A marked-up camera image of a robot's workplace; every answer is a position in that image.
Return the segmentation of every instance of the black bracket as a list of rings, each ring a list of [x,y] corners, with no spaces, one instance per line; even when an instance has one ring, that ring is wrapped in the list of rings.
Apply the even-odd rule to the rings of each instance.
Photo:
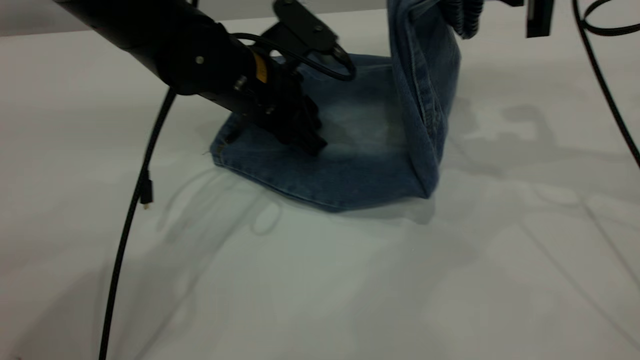
[[[524,0],[500,0],[510,6],[524,6]],[[551,33],[554,0],[529,0],[527,38],[547,37]]]

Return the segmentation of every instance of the blue denim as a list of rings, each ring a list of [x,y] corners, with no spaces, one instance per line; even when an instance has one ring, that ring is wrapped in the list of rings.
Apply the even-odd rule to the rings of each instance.
[[[248,126],[233,143],[231,115],[211,145],[216,165],[327,211],[428,198],[454,98],[460,52],[437,0],[388,0],[391,58],[352,55],[351,82],[301,67],[328,142],[318,157]]]
[[[441,0],[438,4],[444,19],[462,38],[478,32],[484,0]]]

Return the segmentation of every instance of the wire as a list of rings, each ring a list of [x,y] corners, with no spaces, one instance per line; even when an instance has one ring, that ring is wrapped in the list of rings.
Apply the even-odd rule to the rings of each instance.
[[[345,66],[345,68],[347,68],[347,71],[349,71],[349,74],[341,74],[339,72],[335,72],[331,69],[329,69],[328,67],[322,66],[320,64],[318,64],[315,61],[309,60],[308,58],[298,55],[294,52],[292,52],[291,50],[288,50],[276,43],[274,43],[273,41],[266,39],[264,37],[258,36],[258,35],[253,35],[253,34],[247,34],[247,33],[235,33],[232,34],[233,36],[235,36],[238,39],[244,39],[244,40],[251,40],[251,41],[255,41],[264,45],[269,46],[270,48],[272,48],[273,50],[277,50],[279,51],[281,54],[286,55],[286,56],[290,56],[291,58],[294,58],[298,61],[300,61],[301,63],[304,63],[306,65],[308,65],[310,68],[315,69],[319,72],[322,72],[324,75],[330,76],[331,78],[334,78],[336,80],[340,80],[340,81],[351,81],[353,79],[355,79],[356,77],[356,68],[355,66],[353,66],[353,63],[351,63],[351,60],[349,60],[348,56],[345,56],[346,53],[344,52],[344,50],[342,50],[341,47],[336,46],[336,52],[333,54],[333,57],[341,64],[343,64]]]
[[[142,167],[140,168],[140,174],[138,175],[138,181],[136,182],[136,187],[133,190],[133,196],[131,197],[131,202],[129,203],[129,211],[127,212],[127,218],[124,222],[122,235],[120,236],[120,244],[118,245],[118,252],[116,254],[115,263],[113,265],[111,284],[109,285],[109,295],[107,298],[107,308],[104,313],[102,339],[100,340],[100,352],[98,355],[98,360],[107,359],[109,335],[111,333],[111,321],[113,319],[113,308],[116,301],[116,292],[118,290],[118,281],[120,280],[122,261],[124,260],[124,250],[127,246],[127,240],[129,239],[129,232],[131,231],[131,224],[133,223],[133,216],[136,213],[138,200],[140,199],[145,181],[148,180],[148,168],[149,163],[151,162],[151,155],[153,154],[154,148],[156,147],[156,142],[158,140],[158,136],[160,135],[160,130],[162,129],[164,120],[166,119],[167,114],[169,114],[169,109],[171,108],[171,105],[175,100],[175,95],[175,92],[171,88],[169,88],[169,90],[167,90],[166,92],[166,96],[164,97],[164,102],[162,104],[162,107],[160,108],[160,112],[158,113],[156,123],[154,124],[154,128],[151,131],[149,142],[147,144],[147,150],[145,150],[145,158],[142,162]]]
[[[629,133],[627,129],[627,125],[622,119],[622,115],[620,115],[620,111],[618,110],[618,106],[613,99],[613,95],[611,95],[611,91],[609,90],[609,86],[607,85],[607,81],[602,75],[602,70],[598,64],[598,60],[596,59],[595,53],[593,52],[593,48],[591,46],[591,42],[587,36],[587,30],[601,36],[606,37],[614,37],[619,35],[626,35],[635,33],[636,31],[640,31],[640,24],[631,25],[631,26],[623,26],[620,28],[597,28],[589,24],[586,20],[586,17],[596,10],[599,6],[608,3],[611,0],[598,0],[591,4],[587,11],[584,14],[584,17],[580,17],[580,6],[578,5],[578,0],[573,0],[573,16],[575,17],[575,23],[578,25],[578,30],[580,31],[580,37],[582,38],[582,43],[584,44],[584,48],[587,51],[587,55],[589,56],[589,61],[591,62],[591,67],[593,68],[593,72],[598,79],[598,84],[600,84],[600,88],[602,89],[602,93],[604,97],[607,99],[607,104],[609,104],[609,109],[611,109],[611,113],[613,114],[613,118],[616,120],[616,124],[618,125],[618,129],[620,129],[620,133],[622,137],[625,139],[631,154],[633,155],[638,168],[640,168],[640,152],[636,146],[636,143]]]

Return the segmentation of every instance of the white table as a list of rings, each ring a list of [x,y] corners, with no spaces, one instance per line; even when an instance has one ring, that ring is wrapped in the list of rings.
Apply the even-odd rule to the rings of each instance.
[[[594,22],[637,22],[640,6],[621,3]],[[134,221],[110,358],[638,359],[640,288],[625,267],[640,275],[640,172],[569,5],[557,1],[551,37],[529,40],[524,9],[486,5],[460,44],[433,200],[341,215],[285,200],[215,168],[206,152],[227,112],[179,98],[151,166],[156,203]],[[386,55],[385,16],[321,18],[350,52]],[[638,36],[594,43],[640,138]],[[0,38],[2,360],[95,358],[164,91],[92,32]]]

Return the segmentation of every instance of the jeans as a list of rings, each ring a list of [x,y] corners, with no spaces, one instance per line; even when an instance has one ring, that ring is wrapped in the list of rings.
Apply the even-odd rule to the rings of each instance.
[[[341,82],[302,66],[319,106],[316,158],[231,115],[211,145],[216,165],[327,211],[428,198],[436,188],[460,52],[437,0],[388,0],[391,58],[352,55],[357,77]]]

